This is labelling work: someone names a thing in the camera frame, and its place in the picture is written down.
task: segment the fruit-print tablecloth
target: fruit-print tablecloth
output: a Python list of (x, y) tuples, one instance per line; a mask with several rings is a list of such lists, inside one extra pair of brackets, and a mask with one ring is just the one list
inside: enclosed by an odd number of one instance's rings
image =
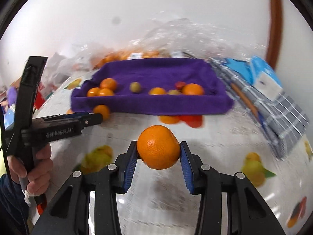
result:
[[(72, 89), (91, 78), (93, 73), (68, 79), (47, 100), (36, 117), (65, 114), (70, 109)], [(306, 136), (287, 158), (277, 160), (259, 128), (239, 103), (235, 102), (225, 115), (203, 118), (201, 128), (191, 128), (184, 122), (163, 124), (158, 116), (113, 113), (101, 125), (84, 129), (81, 136), (51, 143), (54, 169), (46, 193), (48, 201), (73, 169), (86, 161), (86, 154), (92, 154), (95, 149), (104, 149), (104, 152), (112, 149), (114, 162), (145, 128), (161, 124), (167, 126), (179, 142), (187, 141), (191, 152), (217, 171), (233, 175), (242, 170), (249, 174), (286, 234), (296, 234), (313, 210), (313, 198), (310, 197), (313, 191), (313, 153)], [(94, 234), (94, 193), (90, 199), (89, 234)], [(200, 196), (189, 194), (180, 162), (157, 171), (138, 160), (131, 188), (125, 195), (118, 194), (116, 199), (124, 235), (194, 234)], [(222, 234), (226, 234), (226, 195), (222, 199)], [(36, 209), (31, 208), (32, 222), (35, 223), (38, 217)]]

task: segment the hand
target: hand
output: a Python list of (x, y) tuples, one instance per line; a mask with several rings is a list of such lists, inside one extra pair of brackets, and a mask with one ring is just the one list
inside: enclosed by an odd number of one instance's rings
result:
[(47, 144), (36, 154), (36, 158), (41, 161), (27, 174), (24, 165), (15, 156), (8, 156), (7, 161), (12, 180), (15, 183), (19, 183), (18, 177), (24, 178), (27, 176), (29, 180), (27, 191), (29, 193), (34, 195), (45, 193), (50, 184), (49, 171), (51, 171), (53, 167), (53, 162), (50, 157), (51, 147), (50, 144)]

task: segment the white wall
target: white wall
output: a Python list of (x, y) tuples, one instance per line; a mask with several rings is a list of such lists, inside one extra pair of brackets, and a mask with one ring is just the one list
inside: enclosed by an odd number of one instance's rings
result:
[(290, 0), (283, 0), (284, 32), (277, 74), (287, 93), (309, 116), (313, 143), (313, 32)]
[(1, 74), (0, 74), (0, 86), (2, 86), (2, 85), (4, 85), (4, 82), (3, 82), (2, 76), (1, 76)]
[(124, 47), (155, 26), (153, 18), (222, 25), (267, 45), (269, 17), (269, 0), (29, 0), (0, 41), (0, 74), (10, 84), (28, 56), (65, 52), (72, 43)]

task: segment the purple towel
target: purple towel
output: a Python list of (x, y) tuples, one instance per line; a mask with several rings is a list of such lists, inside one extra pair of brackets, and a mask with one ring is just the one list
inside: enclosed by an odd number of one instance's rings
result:
[[(105, 78), (118, 82), (114, 96), (86, 97), (90, 88), (99, 87)], [(139, 82), (140, 94), (129, 90), (132, 82)], [(204, 88), (205, 95), (149, 95), (151, 88), (175, 89), (175, 83), (196, 83)], [(151, 58), (110, 62), (74, 89), (71, 108), (74, 112), (92, 112), (97, 105), (107, 105), (111, 112), (148, 115), (203, 115), (226, 113), (233, 100), (226, 94), (223, 83), (211, 66), (200, 59)]]

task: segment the blue gripper pad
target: blue gripper pad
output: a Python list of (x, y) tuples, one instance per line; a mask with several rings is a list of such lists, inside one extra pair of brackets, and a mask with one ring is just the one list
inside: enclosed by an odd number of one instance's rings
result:
[(125, 173), (124, 173), (124, 190), (127, 192), (127, 190), (131, 186), (131, 182), (133, 180), (136, 164), (138, 159), (138, 152), (137, 148), (133, 150), (133, 153), (131, 154), (131, 157), (129, 159), (128, 165), (126, 167)]
[(180, 153), (179, 159), (180, 159), (180, 164), (182, 166), (186, 187), (189, 190), (189, 192), (192, 194), (194, 192), (193, 172), (192, 172), (189, 160), (187, 158), (185, 148), (183, 147), (182, 144), (180, 144), (180, 149), (181, 149), (181, 153)]

